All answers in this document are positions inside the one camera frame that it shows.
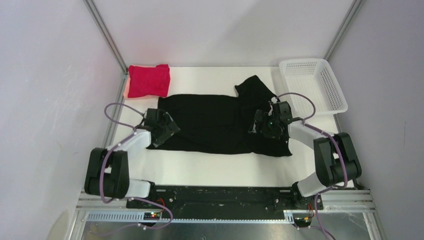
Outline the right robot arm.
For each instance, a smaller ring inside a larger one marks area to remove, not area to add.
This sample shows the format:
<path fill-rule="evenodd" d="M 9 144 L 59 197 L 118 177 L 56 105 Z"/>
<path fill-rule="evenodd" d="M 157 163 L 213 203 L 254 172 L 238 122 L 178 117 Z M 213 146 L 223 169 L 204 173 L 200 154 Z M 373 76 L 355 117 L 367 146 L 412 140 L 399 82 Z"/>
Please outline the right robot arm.
<path fill-rule="evenodd" d="M 301 117 L 293 117 L 288 102 L 276 102 L 270 110 L 255 112 L 250 134 L 258 134 L 271 140 L 296 140 L 313 150 L 315 171 L 295 182 L 290 190 L 290 202 L 303 209 L 311 196 L 333 188 L 345 188 L 349 181 L 362 175 L 351 136 L 346 132 L 330 134 Z"/>

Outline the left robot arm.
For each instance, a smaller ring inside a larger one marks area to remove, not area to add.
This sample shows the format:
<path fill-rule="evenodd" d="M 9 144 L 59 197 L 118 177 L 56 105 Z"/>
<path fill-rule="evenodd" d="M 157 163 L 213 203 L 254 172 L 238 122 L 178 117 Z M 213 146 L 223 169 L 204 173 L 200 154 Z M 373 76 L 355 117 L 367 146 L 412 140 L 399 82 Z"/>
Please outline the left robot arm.
<path fill-rule="evenodd" d="M 161 146 L 181 129 L 163 109 L 149 108 L 142 116 L 140 124 L 124 139 L 91 151 L 84 182 L 87 194 L 104 199 L 138 198 L 145 208 L 157 204 L 158 195 L 151 190 L 153 182 L 130 178 L 129 160 L 141 150 Z"/>

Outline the black t shirt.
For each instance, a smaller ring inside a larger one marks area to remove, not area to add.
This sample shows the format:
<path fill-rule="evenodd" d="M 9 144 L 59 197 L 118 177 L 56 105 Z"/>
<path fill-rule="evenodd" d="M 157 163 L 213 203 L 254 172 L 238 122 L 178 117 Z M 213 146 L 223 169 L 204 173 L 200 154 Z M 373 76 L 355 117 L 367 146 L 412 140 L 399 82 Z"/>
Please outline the black t shirt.
<path fill-rule="evenodd" d="M 175 94 L 161 97 L 158 108 L 170 114 L 179 132 L 157 150 L 238 155 L 255 153 L 289 157 L 289 143 L 249 133 L 257 110 L 270 111 L 276 95 L 257 75 L 235 85 L 236 96 Z"/>

